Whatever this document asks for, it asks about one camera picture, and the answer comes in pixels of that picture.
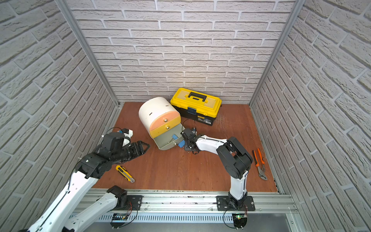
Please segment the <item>grey bottom drawer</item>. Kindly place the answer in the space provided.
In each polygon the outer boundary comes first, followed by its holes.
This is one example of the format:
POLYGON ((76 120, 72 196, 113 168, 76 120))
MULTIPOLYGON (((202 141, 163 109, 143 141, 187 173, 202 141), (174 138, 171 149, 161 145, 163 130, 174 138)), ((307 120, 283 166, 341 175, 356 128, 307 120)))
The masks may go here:
POLYGON ((173 140, 174 140, 172 138, 173 134, 175 134, 179 137, 179 139, 178 139, 179 143, 184 140, 182 135, 181 135, 182 130, 183 130, 183 126, 182 126, 182 124, 179 124, 175 128, 170 129, 166 133, 154 138, 154 141, 155 141, 156 145, 158 146, 158 148, 160 150, 169 150, 169 149, 171 149, 175 146, 178 146, 178 145, 175 145, 173 143, 173 140))

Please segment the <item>yellow drawer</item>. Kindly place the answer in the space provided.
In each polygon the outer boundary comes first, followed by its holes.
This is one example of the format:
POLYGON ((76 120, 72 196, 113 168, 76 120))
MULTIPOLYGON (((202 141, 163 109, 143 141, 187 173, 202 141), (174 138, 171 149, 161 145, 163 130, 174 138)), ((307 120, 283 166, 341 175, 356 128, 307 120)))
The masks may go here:
POLYGON ((152 138, 156 138, 170 129, 175 128, 178 126, 180 122, 177 121, 168 121, 168 122, 162 122, 162 123, 152 123, 150 126, 149 134, 152 138))

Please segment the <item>orange top drawer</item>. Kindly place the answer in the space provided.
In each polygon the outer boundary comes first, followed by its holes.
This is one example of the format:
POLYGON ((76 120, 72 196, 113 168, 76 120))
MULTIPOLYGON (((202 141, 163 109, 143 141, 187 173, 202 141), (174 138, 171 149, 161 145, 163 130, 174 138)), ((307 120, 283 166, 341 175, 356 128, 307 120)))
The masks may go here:
POLYGON ((152 131, 152 130, 162 126, 163 124, 170 122, 173 119, 177 119, 178 117, 180 117, 180 114, 177 111, 166 112, 166 113, 158 116, 157 118, 155 118, 154 121, 151 123, 149 129, 150 129, 150 131, 152 131))

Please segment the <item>round white drawer cabinet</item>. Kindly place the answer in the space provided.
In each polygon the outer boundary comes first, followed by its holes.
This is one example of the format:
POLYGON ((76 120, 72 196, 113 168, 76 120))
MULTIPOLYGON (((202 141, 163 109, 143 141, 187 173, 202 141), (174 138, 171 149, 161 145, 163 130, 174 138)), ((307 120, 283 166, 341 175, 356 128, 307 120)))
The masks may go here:
MULTIPOLYGON (((149 133, 149 127, 155 118, 169 112, 177 111, 165 98, 156 97, 146 101, 139 109, 139 118, 149 133)), ((181 123, 181 116, 172 121, 181 123)))

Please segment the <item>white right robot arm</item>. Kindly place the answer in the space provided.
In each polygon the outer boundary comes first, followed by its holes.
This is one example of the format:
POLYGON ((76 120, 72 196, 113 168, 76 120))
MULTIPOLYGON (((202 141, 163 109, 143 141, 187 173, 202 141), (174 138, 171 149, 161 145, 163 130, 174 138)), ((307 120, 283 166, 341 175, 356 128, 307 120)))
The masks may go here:
POLYGON ((219 156, 225 170, 231 176, 229 207, 239 210, 247 197, 246 178, 253 163, 252 156, 237 138, 216 139, 206 135, 196 135, 190 129, 181 132, 185 147, 197 154, 207 151, 219 156))

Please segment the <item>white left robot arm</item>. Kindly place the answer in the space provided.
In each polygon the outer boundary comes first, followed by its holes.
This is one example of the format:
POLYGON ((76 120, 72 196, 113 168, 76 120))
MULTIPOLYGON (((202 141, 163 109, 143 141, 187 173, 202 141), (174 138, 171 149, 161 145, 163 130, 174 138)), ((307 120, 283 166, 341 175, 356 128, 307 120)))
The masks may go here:
POLYGON ((86 193, 114 164, 122 164, 144 155, 150 145, 132 142, 133 132, 122 129, 104 135, 101 144, 85 155, 74 167, 69 181, 43 215, 28 232, 83 232, 105 213, 113 209, 132 210, 127 191, 113 186, 95 203, 76 217, 71 217, 86 193))

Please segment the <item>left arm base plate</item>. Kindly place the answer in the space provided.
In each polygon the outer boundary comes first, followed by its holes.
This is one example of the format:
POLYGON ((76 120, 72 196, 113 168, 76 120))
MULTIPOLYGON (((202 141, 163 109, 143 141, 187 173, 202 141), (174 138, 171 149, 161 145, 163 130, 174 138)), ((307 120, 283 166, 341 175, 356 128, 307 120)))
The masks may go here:
POLYGON ((128 211, 131 207, 136 210, 141 209, 143 200, 143 195, 125 195, 118 198, 117 203, 114 207, 111 207, 109 211, 112 210, 126 210, 128 211))

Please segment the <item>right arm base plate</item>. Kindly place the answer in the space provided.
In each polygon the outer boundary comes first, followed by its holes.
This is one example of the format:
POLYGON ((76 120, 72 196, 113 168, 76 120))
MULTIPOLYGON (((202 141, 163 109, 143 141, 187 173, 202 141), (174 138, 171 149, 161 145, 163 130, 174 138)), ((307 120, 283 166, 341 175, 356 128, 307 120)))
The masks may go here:
POLYGON ((216 196, 218 211, 255 211, 255 203, 252 196, 245 195, 242 199, 236 200, 232 196, 216 196))

